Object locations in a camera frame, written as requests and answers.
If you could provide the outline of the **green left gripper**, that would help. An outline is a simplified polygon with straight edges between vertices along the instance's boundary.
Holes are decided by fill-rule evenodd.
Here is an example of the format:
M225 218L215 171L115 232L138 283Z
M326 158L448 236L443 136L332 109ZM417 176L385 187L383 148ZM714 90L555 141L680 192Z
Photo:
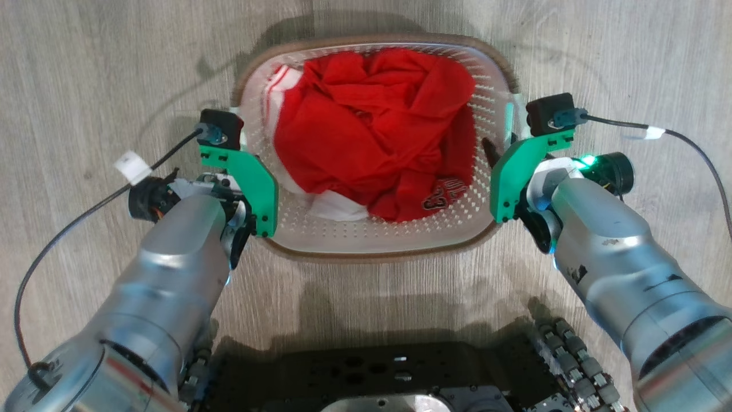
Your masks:
M240 188L246 216L253 218L248 224L252 235L272 238L277 229L278 184L259 157L246 151L205 144L199 149L204 166L226 170Z

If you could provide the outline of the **white perforated laundry basket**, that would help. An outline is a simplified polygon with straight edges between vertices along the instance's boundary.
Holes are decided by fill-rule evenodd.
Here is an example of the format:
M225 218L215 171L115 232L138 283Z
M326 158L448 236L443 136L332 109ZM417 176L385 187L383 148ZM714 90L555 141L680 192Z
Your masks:
M494 45L478 38L434 32L361 34L295 40L256 52L243 68L230 100L245 122L242 148L258 156L269 171L275 171L275 150L264 130L263 97L266 81L279 67L300 68L307 60L337 52L371 54L396 47L451 58L476 81L469 102L476 131L472 184L448 208L402 223L377 218L345 222L316 218L295 195L280 188L278 227L266 243L283 256L355 262L393 256L414 258L471 248L499 229L489 210L491 167L483 140L490 140L497 151L504 152L513 137L527 138L526 101L510 61Z

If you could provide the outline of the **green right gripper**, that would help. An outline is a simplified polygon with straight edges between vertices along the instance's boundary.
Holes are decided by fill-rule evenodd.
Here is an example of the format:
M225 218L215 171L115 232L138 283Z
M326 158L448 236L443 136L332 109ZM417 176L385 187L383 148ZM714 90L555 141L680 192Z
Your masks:
M482 139L486 162L491 169L490 211L495 222L514 219L520 194L547 154L570 148L575 129L530 137L512 144L501 154L488 138Z

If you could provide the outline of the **roller wheel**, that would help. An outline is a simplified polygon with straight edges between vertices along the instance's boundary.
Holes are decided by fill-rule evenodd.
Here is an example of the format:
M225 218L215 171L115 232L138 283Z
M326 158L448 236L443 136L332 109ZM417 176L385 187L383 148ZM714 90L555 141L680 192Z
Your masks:
M539 354L558 381L560 396L572 412L630 412L614 379L563 318L538 325Z
M186 412L198 412L204 403L211 382L213 342L212 337L199 339L193 347L191 359L181 370L178 400Z

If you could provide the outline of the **white tape label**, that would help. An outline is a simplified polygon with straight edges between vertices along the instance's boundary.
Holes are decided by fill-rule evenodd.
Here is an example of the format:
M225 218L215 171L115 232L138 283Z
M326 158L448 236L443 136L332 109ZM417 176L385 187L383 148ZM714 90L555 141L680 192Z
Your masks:
M624 138L629 139L629 140L635 140L635 141L650 141L650 140L661 139L662 136L664 136L666 134L666 132L667 132L667 130L664 128L649 126L645 129L645 132L643 135L625 134Z
M126 151L113 166L131 186L136 186L152 174L152 168L134 151Z

